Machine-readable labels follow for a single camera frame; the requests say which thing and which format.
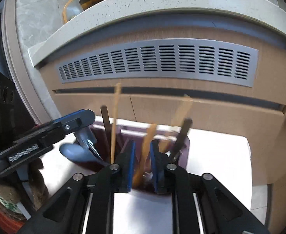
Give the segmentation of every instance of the countertop edge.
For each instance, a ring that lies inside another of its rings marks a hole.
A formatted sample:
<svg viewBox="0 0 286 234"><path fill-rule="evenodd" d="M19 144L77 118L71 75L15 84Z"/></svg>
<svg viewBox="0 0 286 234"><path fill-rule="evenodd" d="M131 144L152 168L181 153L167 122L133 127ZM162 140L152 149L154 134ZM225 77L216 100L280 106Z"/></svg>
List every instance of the countertop edge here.
<svg viewBox="0 0 286 234"><path fill-rule="evenodd" d="M32 53L31 60L35 66L75 38L117 20L177 9L225 12L262 23L286 36L286 12L267 0L104 0L63 25Z"/></svg>

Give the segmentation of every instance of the round metal bolt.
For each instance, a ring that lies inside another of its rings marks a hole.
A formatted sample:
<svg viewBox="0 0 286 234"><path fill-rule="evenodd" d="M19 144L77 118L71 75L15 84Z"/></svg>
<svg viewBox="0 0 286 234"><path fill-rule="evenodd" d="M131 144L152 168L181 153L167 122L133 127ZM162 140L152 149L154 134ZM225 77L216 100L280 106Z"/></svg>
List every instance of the round metal bolt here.
<svg viewBox="0 0 286 234"><path fill-rule="evenodd" d="M75 180L75 181L79 181L79 180L82 180L83 179L83 174L81 173L76 173L72 176L72 178Z"/></svg>
<svg viewBox="0 0 286 234"><path fill-rule="evenodd" d="M213 179L213 176L212 176L210 173L205 173L205 174L203 175L203 178L204 178L205 180L212 180L212 179Z"/></svg>
<svg viewBox="0 0 286 234"><path fill-rule="evenodd" d="M111 166L109 167L112 171L117 171L119 169L119 165L117 165L116 163L111 164Z"/></svg>
<svg viewBox="0 0 286 234"><path fill-rule="evenodd" d="M175 170L177 166L174 163L169 163L167 164L167 169L168 170Z"/></svg>

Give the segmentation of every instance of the silver vent cover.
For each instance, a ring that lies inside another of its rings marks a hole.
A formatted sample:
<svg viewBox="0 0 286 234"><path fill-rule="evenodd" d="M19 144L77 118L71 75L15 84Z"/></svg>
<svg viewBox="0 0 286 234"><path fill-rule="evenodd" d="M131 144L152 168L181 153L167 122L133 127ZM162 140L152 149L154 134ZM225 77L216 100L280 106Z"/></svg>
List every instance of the silver vent cover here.
<svg viewBox="0 0 286 234"><path fill-rule="evenodd" d="M258 50L200 39L143 40L57 64L62 83L108 78L188 78L253 86Z"/></svg>

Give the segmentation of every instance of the metal screw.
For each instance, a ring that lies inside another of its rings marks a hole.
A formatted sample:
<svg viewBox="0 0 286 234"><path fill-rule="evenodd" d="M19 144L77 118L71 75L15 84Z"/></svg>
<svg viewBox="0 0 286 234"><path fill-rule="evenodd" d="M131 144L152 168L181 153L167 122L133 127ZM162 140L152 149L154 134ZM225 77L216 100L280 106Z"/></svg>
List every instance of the metal screw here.
<svg viewBox="0 0 286 234"><path fill-rule="evenodd" d="M72 176L72 178L75 180L75 181L79 181L79 180L82 180L83 179L83 174L81 173L76 173Z"/></svg>
<svg viewBox="0 0 286 234"><path fill-rule="evenodd" d="M213 179L213 176L212 176L210 173L205 173L205 174L203 175L203 178L204 178L205 180L212 180L212 179Z"/></svg>
<svg viewBox="0 0 286 234"><path fill-rule="evenodd" d="M175 170L177 166L174 163L169 163L167 164L167 169L168 170Z"/></svg>
<svg viewBox="0 0 286 234"><path fill-rule="evenodd" d="M119 169L119 165L117 165L116 163L111 164L111 166L109 167L112 171L117 171Z"/></svg>

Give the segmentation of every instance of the ventilation grille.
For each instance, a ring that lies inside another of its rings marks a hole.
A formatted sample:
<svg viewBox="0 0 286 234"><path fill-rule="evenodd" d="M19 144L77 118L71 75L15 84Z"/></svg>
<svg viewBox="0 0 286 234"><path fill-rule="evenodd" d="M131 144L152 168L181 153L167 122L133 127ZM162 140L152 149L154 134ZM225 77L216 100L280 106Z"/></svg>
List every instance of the ventilation grille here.
<svg viewBox="0 0 286 234"><path fill-rule="evenodd" d="M165 77L253 86L258 50L199 39L144 40L95 50L57 65L62 83Z"/></svg>

